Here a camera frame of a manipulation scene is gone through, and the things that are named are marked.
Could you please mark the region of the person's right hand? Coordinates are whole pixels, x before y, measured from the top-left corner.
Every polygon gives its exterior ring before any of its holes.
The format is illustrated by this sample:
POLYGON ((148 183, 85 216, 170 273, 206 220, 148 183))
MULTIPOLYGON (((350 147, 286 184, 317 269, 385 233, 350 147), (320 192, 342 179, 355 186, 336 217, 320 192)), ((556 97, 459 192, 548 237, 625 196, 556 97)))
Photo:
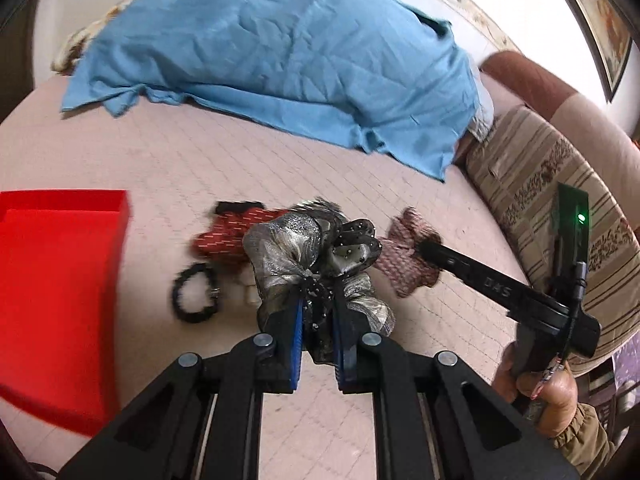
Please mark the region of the person's right hand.
POLYGON ((515 344, 511 342, 503 350, 492 388, 508 403, 512 403, 519 393, 544 402, 546 407, 536 427, 547 438, 559 436, 570 426, 577 411, 578 389, 570 367, 567 364, 561 366, 544 384, 539 373, 523 373, 515 378, 512 374, 514 352, 515 344))

